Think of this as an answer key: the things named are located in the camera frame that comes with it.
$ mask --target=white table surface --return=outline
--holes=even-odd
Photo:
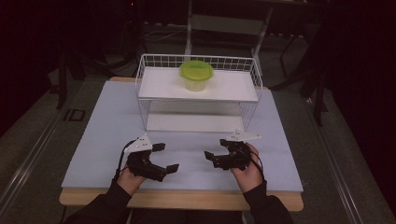
[[[249,143],[260,152],[267,189],[302,192],[300,177],[270,91],[262,91],[247,131],[262,136]],[[117,81],[108,81],[103,87],[62,187],[108,188],[123,147],[144,133],[153,144],[166,144],[164,151],[151,154],[154,164],[162,167],[180,165],[178,171],[167,175],[163,182],[147,180],[141,189],[239,190],[231,172],[213,168],[213,163],[204,155],[205,150],[215,155],[227,154],[228,150],[219,145],[219,140],[230,133],[146,132],[134,83]]]

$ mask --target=white wire basket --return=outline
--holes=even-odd
[[[204,91],[187,91],[183,85],[179,67],[189,60],[213,67]],[[245,131],[262,94],[255,60],[239,57],[143,54],[135,86],[147,131]]]

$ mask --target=hand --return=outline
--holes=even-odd
[[[134,195],[139,189],[140,185],[146,180],[145,177],[134,175],[125,166],[125,169],[120,173],[120,177],[117,180],[117,183],[129,194]]]
[[[252,152],[259,155],[259,151],[253,145],[247,143],[247,146]],[[256,163],[259,161],[259,158],[254,154],[251,154],[251,158]],[[251,162],[244,171],[241,171],[238,168],[233,168],[231,169],[231,172],[235,176],[236,182],[242,190],[242,193],[248,192],[262,183],[261,171],[253,164],[253,162]]]

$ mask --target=black sleeve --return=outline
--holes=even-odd
[[[244,193],[245,200],[250,205],[250,213],[256,224],[293,223],[288,209],[276,196],[267,196],[267,182]]]
[[[125,211],[131,196],[117,183],[106,194],[98,195],[91,203],[68,217],[64,224],[115,223]]]

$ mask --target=green container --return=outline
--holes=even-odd
[[[180,66],[180,76],[184,77],[187,90],[203,91],[206,82],[213,77],[213,67],[202,61],[188,61]]]

